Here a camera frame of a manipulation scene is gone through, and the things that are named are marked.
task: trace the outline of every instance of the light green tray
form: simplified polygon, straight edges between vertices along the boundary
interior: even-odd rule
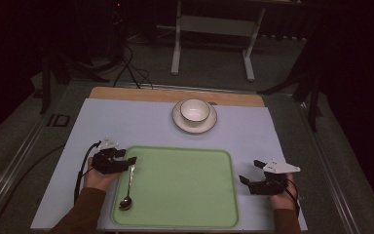
[[[118,225],[226,228],[239,215],[230,154],[223,150],[133,146],[137,157],[132,207],[120,211],[130,170],[117,186],[112,219]]]

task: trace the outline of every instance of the white saucer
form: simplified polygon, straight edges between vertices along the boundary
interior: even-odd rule
[[[189,124],[189,121],[181,115],[180,106],[184,101],[186,100],[182,100],[172,109],[172,119],[180,129],[189,134],[201,134],[214,127],[215,123],[217,122],[217,112],[212,105],[206,102],[206,104],[210,108],[210,113],[207,119],[205,119],[199,126],[192,127],[191,124]]]

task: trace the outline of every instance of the silver spoon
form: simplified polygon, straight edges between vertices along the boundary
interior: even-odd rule
[[[120,202],[120,211],[128,210],[132,205],[132,199],[130,197],[130,189],[131,189],[131,182],[132,177],[134,175],[134,165],[131,165],[131,172],[130,172],[130,179],[129,179],[129,188],[127,190],[127,196]]]

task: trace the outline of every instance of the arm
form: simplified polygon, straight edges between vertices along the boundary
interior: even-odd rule
[[[88,168],[93,158],[88,159]],[[84,188],[77,203],[49,232],[51,234],[94,234],[98,218],[104,203],[106,190],[120,174],[103,175],[96,170],[90,170],[84,179]]]
[[[290,181],[293,181],[292,174],[286,174],[286,177]],[[293,183],[290,182],[287,189],[293,196],[297,196]],[[269,196],[269,200],[274,209],[275,234],[301,233],[295,204],[290,196],[286,192],[283,192],[282,194]]]

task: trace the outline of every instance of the hand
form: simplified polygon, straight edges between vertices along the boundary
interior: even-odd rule
[[[118,178],[121,173],[104,175],[91,167],[92,162],[93,157],[90,157],[88,159],[89,171],[84,178],[84,187],[96,188],[106,192],[112,181]]]
[[[286,178],[293,181],[293,174],[286,174]],[[288,183],[287,190],[289,190],[293,197],[297,198],[297,191],[292,182]],[[288,209],[296,211],[296,206],[293,199],[285,191],[278,195],[269,196],[269,200],[274,210]]]

